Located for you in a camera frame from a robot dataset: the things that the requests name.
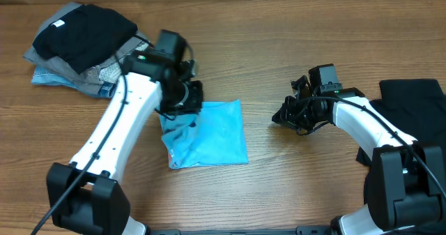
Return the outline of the light blue printed t-shirt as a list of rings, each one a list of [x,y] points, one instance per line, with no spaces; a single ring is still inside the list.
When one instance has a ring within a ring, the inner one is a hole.
[[[199,114],[160,117],[169,167],[247,164],[241,102],[204,102]]]

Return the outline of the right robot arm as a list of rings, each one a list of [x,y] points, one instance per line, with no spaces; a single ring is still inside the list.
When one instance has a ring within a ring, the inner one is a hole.
[[[392,125],[356,88],[345,89],[325,64],[291,82],[272,121],[299,136],[331,123],[347,132],[371,161],[366,204],[328,226],[297,227],[297,234],[416,234],[445,224],[445,166],[438,145],[420,142]]]

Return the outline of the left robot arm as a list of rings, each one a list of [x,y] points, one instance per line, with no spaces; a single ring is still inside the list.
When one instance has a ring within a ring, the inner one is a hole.
[[[179,33],[163,29],[154,45],[124,58],[114,97],[85,145],[67,165],[50,167],[50,209],[34,233],[52,220],[78,234],[150,234],[148,225],[132,218],[121,181],[153,112],[173,121],[201,111],[202,83],[193,79],[197,63],[183,58],[191,51]]]

